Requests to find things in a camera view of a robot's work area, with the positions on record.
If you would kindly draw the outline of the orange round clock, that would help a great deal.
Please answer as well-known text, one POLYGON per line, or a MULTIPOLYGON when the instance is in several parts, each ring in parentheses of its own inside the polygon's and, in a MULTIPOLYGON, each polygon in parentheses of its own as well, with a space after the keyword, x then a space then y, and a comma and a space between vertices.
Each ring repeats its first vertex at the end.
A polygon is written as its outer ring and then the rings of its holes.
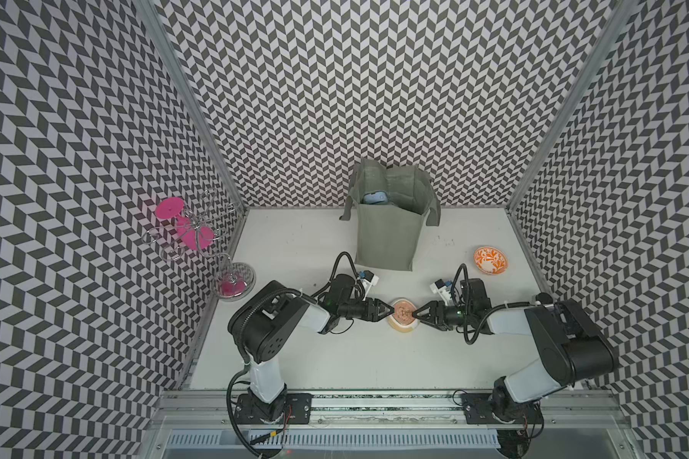
POLYGON ((413 332, 419 325, 419 320, 413 317, 416 311, 415 304, 405 299, 398 298, 392 304, 394 312, 388 317, 388 324, 394 330, 401 333, 413 332))

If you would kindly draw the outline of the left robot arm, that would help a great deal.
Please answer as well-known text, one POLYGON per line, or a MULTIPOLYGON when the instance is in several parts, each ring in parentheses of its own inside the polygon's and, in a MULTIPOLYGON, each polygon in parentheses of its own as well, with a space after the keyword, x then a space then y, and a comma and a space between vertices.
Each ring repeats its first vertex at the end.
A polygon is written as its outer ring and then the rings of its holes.
POLYGON ((379 322, 392 316, 393 306, 369 295, 376 283, 374 273, 357 270, 352 256, 341 252, 328 281, 315 293, 273 280, 236 311, 228 332, 243 370, 231 378, 226 395, 233 420, 243 425, 308 424, 313 395, 289 390, 279 353, 302 327, 331 335, 342 319, 379 322))

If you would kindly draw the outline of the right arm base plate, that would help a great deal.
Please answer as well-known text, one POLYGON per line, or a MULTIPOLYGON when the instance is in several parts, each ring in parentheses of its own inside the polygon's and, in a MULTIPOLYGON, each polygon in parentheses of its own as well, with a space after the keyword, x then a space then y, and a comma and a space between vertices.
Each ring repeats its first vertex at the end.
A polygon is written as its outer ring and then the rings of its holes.
POLYGON ((544 417, 538 403, 515 404, 486 392, 461 393, 457 402, 469 425, 531 426, 542 424, 544 417))

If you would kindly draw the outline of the blue square alarm clock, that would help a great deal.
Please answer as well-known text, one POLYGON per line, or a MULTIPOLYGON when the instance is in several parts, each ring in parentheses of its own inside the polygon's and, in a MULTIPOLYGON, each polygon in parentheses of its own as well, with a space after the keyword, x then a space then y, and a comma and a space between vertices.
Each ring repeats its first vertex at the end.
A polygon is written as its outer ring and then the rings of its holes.
POLYGON ((385 191, 375 191, 364 195, 362 203, 371 206, 388 205, 390 204, 390 198, 385 191))

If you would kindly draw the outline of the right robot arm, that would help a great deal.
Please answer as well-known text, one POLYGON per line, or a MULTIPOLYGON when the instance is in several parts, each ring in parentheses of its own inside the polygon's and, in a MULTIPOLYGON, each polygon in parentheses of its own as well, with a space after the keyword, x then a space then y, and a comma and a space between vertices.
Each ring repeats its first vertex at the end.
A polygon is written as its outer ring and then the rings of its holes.
POLYGON ((495 380, 491 393, 460 397, 469 424, 538 421, 543 397, 618 368, 616 350, 576 301, 540 293, 531 301, 493 305, 484 282, 467 277, 464 264, 452 281, 434 283, 434 291, 440 299, 412 311, 413 319, 442 332, 457 331, 468 345, 481 337, 526 336, 537 350, 532 363, 495 380))

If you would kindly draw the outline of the green canvas bag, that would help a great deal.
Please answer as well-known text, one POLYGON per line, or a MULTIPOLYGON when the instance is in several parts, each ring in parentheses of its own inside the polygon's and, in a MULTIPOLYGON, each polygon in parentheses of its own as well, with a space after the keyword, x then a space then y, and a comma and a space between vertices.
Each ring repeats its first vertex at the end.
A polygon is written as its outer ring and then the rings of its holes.
POLYGON ((371 268, 410 272, 421 231, 441 222, 441 206, 428 172, 417 166, 386 168, 364 159, 350 176, 340 219, 357 217, 355 262, 371 268), (363 196, 385 191, 390 204, 371 206, 363 196))

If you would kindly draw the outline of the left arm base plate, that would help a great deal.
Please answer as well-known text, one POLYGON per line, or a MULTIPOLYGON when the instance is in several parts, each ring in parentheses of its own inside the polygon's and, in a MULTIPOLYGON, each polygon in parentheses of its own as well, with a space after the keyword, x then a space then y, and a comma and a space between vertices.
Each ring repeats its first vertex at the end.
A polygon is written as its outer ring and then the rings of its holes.
POLYGON ((281 392, 271 403, 248 390, 240 394, 233 404, 233 416, 243 425, 308 425, 312 411, 313 395, 311 393, 281 392))

